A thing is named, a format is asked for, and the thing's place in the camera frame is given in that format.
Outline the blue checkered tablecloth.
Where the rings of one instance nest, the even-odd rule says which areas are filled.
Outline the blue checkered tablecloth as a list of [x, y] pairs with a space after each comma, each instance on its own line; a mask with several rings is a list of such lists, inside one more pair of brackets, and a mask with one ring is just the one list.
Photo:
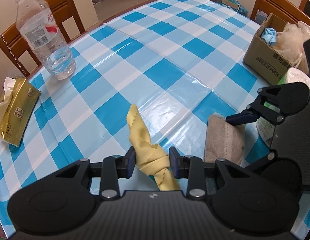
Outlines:
[[130, 148], [126, 115], [137, 105], [152, 143], [203, 157], [207, 119], [242, 111], [267, 82], [243, 63], [259, 25], [208, 0], [157, 0], [71, 45], [77, 63], [59, 81], [42, 69], [41, 91], [19, 147], [0, 141], [0, 221], [14, 233], [8, 200], [80, 159]]

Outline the wooden chair far side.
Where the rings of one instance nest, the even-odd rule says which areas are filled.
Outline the wooden chair far side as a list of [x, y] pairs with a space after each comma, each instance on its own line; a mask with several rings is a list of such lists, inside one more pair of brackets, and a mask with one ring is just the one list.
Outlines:
[[85, 32], [74, 0], [14, 0], [17, 4], [16, 23], [0, 34], [0, 48], [25, 76], [30, 72], [19, 61], [30, 53], [38, 66], [63, 80], [75, 71], [76, 62], [69, 48], [71, 41], [63, 22], [75, 20], [81, 34]]

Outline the open cardboard box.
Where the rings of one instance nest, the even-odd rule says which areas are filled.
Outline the open cardboard box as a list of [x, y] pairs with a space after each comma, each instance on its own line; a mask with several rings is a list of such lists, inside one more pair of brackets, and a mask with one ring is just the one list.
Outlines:
[[274, 28], [277, 33], [280, 33], [286, 24], [278, 16], [270, 14], [254, 34], [243, 61], [271, 85], [297, 81], [310, 84], [310, 74], [307, 75], [298, 68], [294, 68], [284, 56], [274, 50], [275, 46], [270, 47], [260, 38], [265, 28]]

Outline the clear plastic water bottle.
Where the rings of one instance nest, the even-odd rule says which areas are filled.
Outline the clear plastic water bottle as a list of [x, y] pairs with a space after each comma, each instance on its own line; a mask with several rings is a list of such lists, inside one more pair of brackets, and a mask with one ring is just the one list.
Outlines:
[[44, 0], [15, 0], [16, 28], [49, 74], [58, 80], [76, 68], [72, 52], [63, 37], [48, 3]]

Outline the wooden chair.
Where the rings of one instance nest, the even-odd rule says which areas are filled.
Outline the wooden chair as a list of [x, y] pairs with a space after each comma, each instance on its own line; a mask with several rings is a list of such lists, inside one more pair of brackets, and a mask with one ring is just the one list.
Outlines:
[[30, 53], [38, 66], [63, 80], [75, 71], [76, 62], [69, 48], [71, 41], [63, 22], [75, 20], [81, 34], [85, 32], [74, 0], [14, 0], [17, 4], [16, 23], [0, 34], [0, 48], [25, 76], [30, 72], [19, 61]]
[[259, 10], [267, 15], [273, 13], [289, 23], [303, 21], [310, 26], [310, 17], [304, 13], [307, 1], [301, 0], [299, 7], [296, 7], [288, 0], [255, 0], [250, 19], [254, 21]]

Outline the wooden chair right side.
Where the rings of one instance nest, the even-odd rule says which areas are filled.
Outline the wooden chair right side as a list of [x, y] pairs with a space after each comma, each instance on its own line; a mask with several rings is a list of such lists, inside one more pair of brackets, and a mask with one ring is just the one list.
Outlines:
[[310, 17], [304, 13], [307, 1], [301, 0], [299, 7], [296, 7], [288, 0], [255, 0], [250, 19], [254, 21], [259, 10], [267, 15], [273, 13], [289, 23], [303, 21], [310, 26]]

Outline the yellow knotted cloth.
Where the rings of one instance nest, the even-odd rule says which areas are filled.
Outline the yellow knotted cloth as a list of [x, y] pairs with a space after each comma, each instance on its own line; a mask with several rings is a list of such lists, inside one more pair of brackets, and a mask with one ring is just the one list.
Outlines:
[[126, 119], [138, 169], [145, 175], [154, 177], [159, 190], [180, 190], [178, 180], [170, 171], [169, 155], [159, 144], [151, 143], [149, 131], [136, 105], [130, 106]]

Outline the white mesh bath pouf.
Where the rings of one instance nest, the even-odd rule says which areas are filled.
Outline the white mesh bath pouf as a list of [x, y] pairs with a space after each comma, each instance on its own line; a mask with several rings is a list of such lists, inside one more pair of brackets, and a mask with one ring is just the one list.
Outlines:
[[310, 39], [310, 26], [302, 21], [287, 23], [282, 32], [277, 33], [274, 50], [284, 56], [289, 63], [309, 75], [303, 43]]

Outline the gold tissue pack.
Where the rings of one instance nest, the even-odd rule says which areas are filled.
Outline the gold tissue pack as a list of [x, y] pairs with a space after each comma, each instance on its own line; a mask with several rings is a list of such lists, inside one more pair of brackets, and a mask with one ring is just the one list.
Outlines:
[[20, 146], [41, 91], [26, 79], [6, 77], [0, 102], [0, 140]]

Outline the blue face mask front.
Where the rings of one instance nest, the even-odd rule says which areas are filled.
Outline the blue face mask front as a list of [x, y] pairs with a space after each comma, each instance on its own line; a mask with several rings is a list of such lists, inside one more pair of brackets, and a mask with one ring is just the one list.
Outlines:
[[263, 30], [260, 38], [270, 47], [273, 47], [277, 43], [277, 32], [274, 28], [267, 27]]

